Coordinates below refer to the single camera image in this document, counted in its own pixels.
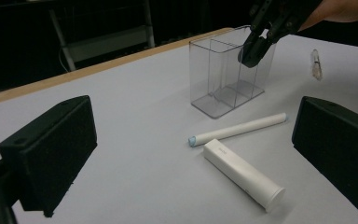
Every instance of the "blue cap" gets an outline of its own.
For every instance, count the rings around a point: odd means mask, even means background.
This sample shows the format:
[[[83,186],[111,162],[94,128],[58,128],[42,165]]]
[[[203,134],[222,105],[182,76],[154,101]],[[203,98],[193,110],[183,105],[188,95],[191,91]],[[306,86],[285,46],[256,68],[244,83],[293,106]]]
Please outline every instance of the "blue cap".
[[[196,145],[196,137],[192,136],[191,138],[188,139],[188,144],[193,147]]]

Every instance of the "transparent divider organizer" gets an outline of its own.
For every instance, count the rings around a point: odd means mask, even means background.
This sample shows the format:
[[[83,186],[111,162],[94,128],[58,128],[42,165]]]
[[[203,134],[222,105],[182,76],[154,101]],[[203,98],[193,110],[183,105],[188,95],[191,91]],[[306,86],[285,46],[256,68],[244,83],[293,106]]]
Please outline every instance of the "transparent divider organizer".
[[[275,45],[258,66],[248,68],[239,62],[239,54],[248,26],[191,41],[191,104],[213,119],[264,92]]]

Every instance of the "white tube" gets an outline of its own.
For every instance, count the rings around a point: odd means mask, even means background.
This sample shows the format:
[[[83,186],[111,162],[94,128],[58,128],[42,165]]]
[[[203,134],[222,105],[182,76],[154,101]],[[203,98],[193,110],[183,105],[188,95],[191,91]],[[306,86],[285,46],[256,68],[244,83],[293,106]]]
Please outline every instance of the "white tube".
[[[285,189],[214,139],[204,146],[204,157],[270,212]]]
[[[281,113],[263,119],[257,119],[243,124],[235,125],[229,128],[220,129],[210,133],[202,133],[199,135],[195,135],[188,139],[188,143],[190,144],[191,147],[195,147],[201,144],[205,144],[213,139],[222,139],[240,133],[248,133],[257,129],[262,129],[268,126],[285,122],[286,120],[287,120],[286,113]]]

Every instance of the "white tabletop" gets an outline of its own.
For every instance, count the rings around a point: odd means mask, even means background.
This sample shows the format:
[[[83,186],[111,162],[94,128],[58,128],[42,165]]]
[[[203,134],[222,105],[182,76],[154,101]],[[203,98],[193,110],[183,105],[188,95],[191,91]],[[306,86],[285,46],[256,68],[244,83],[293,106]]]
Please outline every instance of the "white tabletop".
[[[322,81],[310,74],[313,49]],[[0,142],[58,102],[85,94],[98,134],[53,218],[16,203],[19,223],[358,223],[358,210],[291,142],[304,95],[358,113],[358,48],[283,38],[266,92],[220,119],[190,105],[188,69],[188,47],[181,47],[0,103]],[[289,116],[283,124],[221,140],[286,188],[267,214],[187,138],[281,112]]]

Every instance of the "table edge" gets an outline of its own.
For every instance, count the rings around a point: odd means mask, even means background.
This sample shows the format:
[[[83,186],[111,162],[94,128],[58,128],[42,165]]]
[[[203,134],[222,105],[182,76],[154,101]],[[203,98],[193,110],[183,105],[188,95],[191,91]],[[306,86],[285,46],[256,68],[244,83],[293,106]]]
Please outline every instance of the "table edge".
[[[20,96],[23,96],[23,95],[26,95],[26,94],[29,94],[32,92],[42,91],[44,89],[47,89],[47,88],[50,88],[53,86],[57,86],[62,83],[65,83],[65,82],[70,82],[70,81],[76,80],[78,78],[87,77],[89,75],[92,75],[92,74],[95,74],[98,72],[102,72],[104,70],[107,70],[107,69],[110,69],[113,67],[117,67],[117,66],[120,66],[125,63],[131,63],[131,62],[134,62],[134,61],[137,61],[137,60],[143,59],[145,57],[152,56],[152,55],[164,52],[164,51],[168,51],[171,49],[177,49],[182,46],[188,45],[188,43],[192,40],[203,38],[203,37],[209,36],[209,35],[216,35],[216,34],[228,31],[230,29],[232,29],[232,28],[222,28],[222,29],[215,30],[215,31],[205,33],[202,35],[195,35],[190,38],[172,42],[170,44],[159,46],[156,48],[140,51],[140,52],[137,52],[137,53],[134,53],[131,55],[127,55],[127,56],[124,56],[121,58],[117,58],[117,59],[114,59],[114,60],[111,60],[111,61],[108,61],[105,63],[98,63],[98,64],[92,65],[90,67],[82,68],[82,69],[75,70],[73,72],[69,72],[66,74],[62,74],[62,75],[58,75],[55,77],[50,77],[47,79],[36,81],[34,83],[30,83],[30,84],[27,84],[24,86],[13,88],[13,89],[10,89],[7,91],[0,91],[0,102],[14,99],[14,98],[17,98],[17,97],[20,97]]]

